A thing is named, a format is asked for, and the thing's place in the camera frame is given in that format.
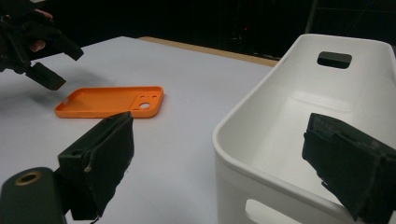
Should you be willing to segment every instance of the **human hand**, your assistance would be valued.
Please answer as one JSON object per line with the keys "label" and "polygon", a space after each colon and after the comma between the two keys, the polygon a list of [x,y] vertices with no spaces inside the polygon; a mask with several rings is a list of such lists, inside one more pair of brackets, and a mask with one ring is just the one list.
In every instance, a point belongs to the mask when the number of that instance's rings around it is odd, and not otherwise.
{"label": "human hand", "polygon": [[[36,12],[39,12],[41,14],[43,14],[46,18],[52,20],[53,16],[51,14],[49,14],[46,11],[40,10],[40,9],[36,9]],[[32,52],[38,52],[39,50],[43,49],[44,47],[46,47],[46,42],[44,40],[35,40],[33,43],[30,44],[29,49]]]}

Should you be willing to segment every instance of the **robotic arm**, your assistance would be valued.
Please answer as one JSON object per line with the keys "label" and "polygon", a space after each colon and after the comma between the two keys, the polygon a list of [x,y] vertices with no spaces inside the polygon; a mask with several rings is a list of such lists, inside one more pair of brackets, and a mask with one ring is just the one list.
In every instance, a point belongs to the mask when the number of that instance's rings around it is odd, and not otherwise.
{"label": "robotic arm", "polygon": [[29,0],[0,0],[0,72],[12,69],[49,90],[57,91],[65,80],[42,63],[32,66],[25,49],[33,40],[42,39],[75,61],[84,52],[54,27],[53,20],[35,11],[43,4]]}

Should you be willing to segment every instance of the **table surface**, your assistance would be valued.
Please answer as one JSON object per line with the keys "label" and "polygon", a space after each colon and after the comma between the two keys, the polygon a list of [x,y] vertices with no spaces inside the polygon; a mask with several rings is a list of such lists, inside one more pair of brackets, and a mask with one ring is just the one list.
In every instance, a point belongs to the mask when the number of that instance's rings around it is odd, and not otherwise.
{"label": "table surface", "polygon": [[66,79],[58,91],[1,74],[0,183],[29,168],[57,169],[57,156],[100,121],[55,116],[75,89],[162,86],[159,114],[134,120],[133,161],[99,223],[217,223],[212,132],[272,67],[128,37],[83,50],[77,62],[38,60]]}

